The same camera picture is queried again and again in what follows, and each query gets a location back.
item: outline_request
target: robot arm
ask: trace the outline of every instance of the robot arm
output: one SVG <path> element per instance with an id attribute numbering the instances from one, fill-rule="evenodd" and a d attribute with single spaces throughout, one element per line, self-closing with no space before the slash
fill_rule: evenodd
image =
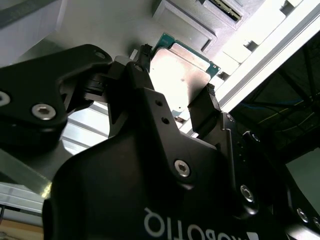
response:
<path id="1" fill-rule="evenodd" d="M 1 169 L 46 198 L 44 239 L 317 237 L 289 171 L 235 131 L 212 85 L 188 106 L 198 139 L 179 131 L 148 54 L 124 66 L 83 45 L 0 69 Z M 68 115 L 93 101 L 108 103 L 111 137 L 70 156 L 59 141 Z"/>

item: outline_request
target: black cable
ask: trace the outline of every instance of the black cable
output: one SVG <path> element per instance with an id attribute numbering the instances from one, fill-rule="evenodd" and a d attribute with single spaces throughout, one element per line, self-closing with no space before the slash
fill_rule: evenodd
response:
<path id="1" fill-rule="evenodd" d="M 271 107 L 268 107 L 268 106 L 263 106 L 264 108 L 266 108 L 266 109 L 269 109 L 269 110 L 271 110 L 271 111 L 274 111 L 274 112 L 276 112 L 277 114 L 279 114 L 281 117 L 283 117 L 283 120 L 288 120 L 288 121 L 290 121 L 290 122 L 292 122 L 297 128 L 299 128 L 304 134 L 306 133 L 306 130 L 304 130 L 301 126 L 299 126 L 296 122 L 294 122 L 293 120 L 291 120 L 290 118 L 288 118 L 288 117 L 286 117 L 284 114 L 282 114 L 281 112 L 279 112 L 279 111 L 277 111 L 277 110 L 275 110 L 275 109 L 273 109 L 273 108 L 271 108 Z"/>
<path id="2" fill-rule="evenodd" d="M 310 87 L 310 92 L 312 96 L 312 100 L 315 101 L 316 99 L 316 84 L 315 84 L 315 79 L 314 79 L 314 74 L 312 71 L 312 65 L 310 61 L 310 56 L 309 56 L 309 49 L 308 49 L 308 44 L 306 43 L 302 47 L 303 55 L 304 55 L 304 62 L 305 62 L 305 67 L 306 67 L 306 73 L 308 75 L 308 81 L 309 81 L 309 87 Z"/>
<path id="3" fill-rule="evenodd" d="M 279 113 L 279 111 L 272 109 L 272 108 L 269 108 L 269 107 L 266 107 L 266 108 L 278 113 L 281 116 L 281 112 Z M 287 144 L 288 140 L 291 141 L 292 137 L 290 137 L 286 132 L 279 132 L 279 133 L 286 139 L 285 144 Z"/>
<path id="4" fill-rule="evenodd" d="M 319 124 L 320 124 L 320 116 L 318 116 L 318 122 L 317 122 L 317 124 L 314 125 L 313 127 L 309 128 L 307 131 L 310 132 L 310 131 L 312 131 L 313 129 L 316 129 L 316 128 L 319 126 Z M 300 135 L 298 135 L 298 136 L 293 137 L 291 141 L 293 142 L 294 140 L 298 139 L 298 138 L 301 137 L 302 135 L 303 135 L 303 134 L 300 134 Z"/>
<path id="5" fill-rule="evenodd" d="M 307 116 L 302 122 L 300 122 L 298 124 L 298 126 L 300 126 L 301 124 L 303 124 L 305 121 L 307 121 L 309 118 L 311 118 L 315 113 L 312 112 L 309 116 Z M 298 126 L 292 126 L 292 127 L 289 127 L 289 128 L 286 128 L 286 129 L 283 129 L 283 130 L 277 130 L 277 132 L 286 132 L 286 131 L 289 131 L 289 130 L 292 130 L 292 129 L 295 129 L 297 128 Z"/>
<path id="6" fill-rule="evenodd" d="M 289 76 L 289 74 L 283 69 L 279 68 L 277 72 L 280 74 L 283 80 L 304 100 L 306 103 L 310 104 L 312 101 L 310 97 L 305 93 L 305 91 Z"/>
<path id="7" fill-rule="evenodd" d="M 2 205 L 1 212 L 0 212 L 0 225 L 2 223 L 2 220 L 4 219 L 5 209 L 6 209 L 6 207 L 4 205 Z"/>

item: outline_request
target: metal sheet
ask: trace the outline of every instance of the metal sheet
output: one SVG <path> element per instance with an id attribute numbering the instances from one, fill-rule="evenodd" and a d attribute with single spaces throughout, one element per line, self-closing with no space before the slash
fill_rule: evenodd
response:
<path id="1" fill-rule="evenodd" d="M 208 9 L 214 16 L 219 18 L 222 22 L 226 23 L 233 29 L 237 30 L 249 17 L 244 7 L 237 3 L 235 0 L 219 0 L 217 2 L 225 3 L 231 9 L 234 10 L 235 13 L 240 15 L 240 19 L 238 21 L 232 20 L 229 16 L 227 16 L 221 9 L 219 9 L 215 4 L 213 4 L 210 0 L 200 0 L 201 4 Z"/>
<path id="2" fill-rule="evenodd" d="M 4 183 L 0 184 L 0 203 L 6 206 L 41 213 L 44 199 L 28 188 Z"/>
<path id="3" fill-rule="evenodd" d="M 164 94 L 171 110 L 182 112 L 210 81 L 210 75 L 178 56 L 159 48 L 150 68 L 154 89 Z"/>
<path id="4" fill-rule="evenodd" d="M 19 222 L 23 224 L 29 224 L 33 226 L 39 226 L 42 227 L 42 218 L 38 215 L 31 215 L 29 213 L 26 213 L 25 211 L 14 211 L 10 209 L 6 209 L 4 211 L 3 219 L 9 220 L 9 221 L 14 221 L 14 222 Z"/>
<path id="5" fill-rule="evenodd" d="M 23 184 L 42 198 L 49 197 L 52 182 L 2 149 L 0 169 L 16 183 Z"/>
<path id="6" fill-rule="evenodd" d="M 63 0 L 27 0 L 0 11 L 0 66 L 17 60 L 53 32 Z"/>
<path id="7" fill-rule="evenodd" d="M 177 55 L 184 58 L 185 60 L 188 60 L 190 63 L 196 65 L 198 68 L 202 69 L 203 71 L 207 71 L 207 69 L 210 67 L 209 62 L 198 57 L 197 55 L 185 49 L 183 46 L 181 46 L 178 43 L 174 43 L 170 48 L 170 51 L 176 53 Z"/>
<path id="8" fill-rule="evenodd" d="M 68 123 L 64 129 L 62 139 L 71 140 L 73 143 L 89 148 L 106 140 L 107 137 L 90 129 Z"/>
<path id="9" fill-rule="evenodd" d="M 108 116 L 91 108 L 73 113 L 69 116 L 69 122 L 76 125 L 85 125 L 87 129 L 89 128 L 92 132 L 105 136 L 106 138 L 109 135 L 110 126 Z"/>
<path id="10" fill-rule="evenodd" d="M 72 155 L 76 155 L 76 154 L 87 149 L 87 147 L 83 147 L 81 145 L 78 145 L 76 143 L 73 143 L 71 141 L 64 140 L 64 139 L 62 139 L 62 143 L 63 143 L 64 148 Z"/>

